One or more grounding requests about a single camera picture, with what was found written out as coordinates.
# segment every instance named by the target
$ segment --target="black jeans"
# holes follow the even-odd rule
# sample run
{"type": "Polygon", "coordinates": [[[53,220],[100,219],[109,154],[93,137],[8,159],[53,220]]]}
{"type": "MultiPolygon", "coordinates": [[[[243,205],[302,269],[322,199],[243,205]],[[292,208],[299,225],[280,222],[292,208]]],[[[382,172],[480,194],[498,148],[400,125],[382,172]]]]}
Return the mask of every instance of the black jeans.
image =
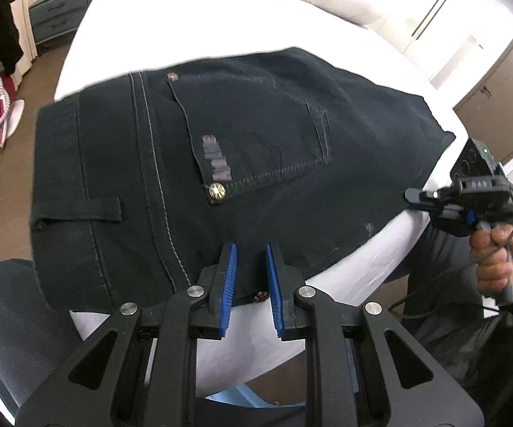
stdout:
{"type": "Polygon", "coordinates": [[[92,86],[37,120],[41,288],[56,309],[153,305],[233,241],[233,301],[251,303],[267,243],[304,278],[324,271],[406,208],[453,140],[421,96],[296,48],[92,86]]]}
{"type": "MultiPolygon", "coordinates": [[[[410,274],[409,291],[413,291],[431,281],[435,273],[463,265],[469,258],[469,250],[467,238],[456,238],[429,226],[391,278],[410,274]]],[[[449,302],[482,303],[482,297],[476,290],[475,267],[435,281],[425,293],[406,302],[405,313],[425,313],[449,302]]],[[[468,305],[445,307],[427,318],[406,320],[403,325],[478,402],[482,401],[482,409],[492,409],[488,400],[495,398],[483,400],[480,397],[483,384],[466,384],[469,361],[474,355],[464,359],[459,357],[458,351],[468,341],[476,343],[476,334],[479,336],[476,345],[495,336],[496,329],[503,328],[499,318],[483,319],[481,308],[468,305]]],[[[513,331],[504,328],[502,331],[511,338],[513,331]]],[[[1,262],[0,378],[19,405],[80,342],[68,312],[55,311],[45,302],[37,285],[33,264],[24,260],[1,262]]],[[[212,410],[213,405],[207,407],[203,404],[200,409],[212,410]]],[[[301,412],[295,411],[293,415],[301,416],[301,412]]]]}

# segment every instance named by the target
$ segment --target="nightstand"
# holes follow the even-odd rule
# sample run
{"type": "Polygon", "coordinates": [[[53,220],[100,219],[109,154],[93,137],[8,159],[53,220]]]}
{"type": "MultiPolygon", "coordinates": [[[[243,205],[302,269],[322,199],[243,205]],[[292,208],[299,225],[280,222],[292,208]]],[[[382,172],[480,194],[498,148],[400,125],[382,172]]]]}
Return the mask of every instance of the nightstand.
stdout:
{"type": "Polygon", "coordinates": [[[89,4],[90,0],[37,0],[30,6],[35,43],[76,31],[89,4]]]}

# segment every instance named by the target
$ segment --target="metal screw head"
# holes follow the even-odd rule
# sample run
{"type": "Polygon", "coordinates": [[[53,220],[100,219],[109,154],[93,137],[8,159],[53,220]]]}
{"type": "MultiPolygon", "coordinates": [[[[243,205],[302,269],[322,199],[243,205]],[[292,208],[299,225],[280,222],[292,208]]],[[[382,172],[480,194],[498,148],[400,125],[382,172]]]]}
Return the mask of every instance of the metal screw head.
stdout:
{"type": "Polygon", "coordinates": [[[223,200],[227,191],[221,183],[211,183],[209,185],[209,196],[215,200],[223,200]]]}
{"type": "Polygon", "coordinates": [[[382,310],[383,307],[381,307],[377,302],[369,302],[365,305],[365,311],[368,312],[369,315],[378,315],[382,310]]]}
{"type": "Polygon", "coordinates": [[[315,289],[311,286],[302,286],[298,289],[298,293],[305,298],[310,298],[315,295],[315,289]]]}
{"type": "Polygon", "coordinates": [[[187,295],[190,297],[200,297],[205,293],[205,289],[201,286],[191,286],[187,289],[187,295]]]}
{"type": "Polygon", "coordinates": [[[133,302],[128,302],[120,307],[120,312],[125,316],[133,315],[136,311],[138,311],[138,305],[133,302]]]}

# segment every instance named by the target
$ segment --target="gold button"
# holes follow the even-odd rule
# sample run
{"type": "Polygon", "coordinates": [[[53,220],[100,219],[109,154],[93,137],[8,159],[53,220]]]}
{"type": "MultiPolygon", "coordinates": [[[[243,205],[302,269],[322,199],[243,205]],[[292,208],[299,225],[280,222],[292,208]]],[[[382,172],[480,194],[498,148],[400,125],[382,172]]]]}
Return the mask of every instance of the gold button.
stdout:
{"type": "Polygon", "coordinates": [[[215,200],[223,200],[227,191],[221,183],[211,183],[209,185],[209,196],[215,200]]]}

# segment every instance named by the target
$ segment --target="white bed sheet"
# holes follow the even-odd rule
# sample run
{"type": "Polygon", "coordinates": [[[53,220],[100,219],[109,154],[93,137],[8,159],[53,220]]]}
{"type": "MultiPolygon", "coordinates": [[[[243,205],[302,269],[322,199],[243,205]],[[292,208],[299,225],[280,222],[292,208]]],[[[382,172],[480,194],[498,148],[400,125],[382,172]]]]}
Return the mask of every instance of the white bed sheet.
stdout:
{"type": "MultiPolygon", "coordinates": [[[[191,59],[300,47],[371,81],[422,95],[455,142],[437,163],[427,189],[450,183],[466,130],[434,87],[375,32],[300,0],[93,0],[65,60],[55,99],[127,72],[191,59]]],[[[359,305],[406,256],[428,217],[404,211],[352,255],[307,281],[335,300],[359,305]]],[[[104,315],[74,313],[86,338],[104,315]]],[[[245,383],[304,349],[281,342],[270,303],[233,309],[222,341],[199,341],[198,395],[245,383]]]]}

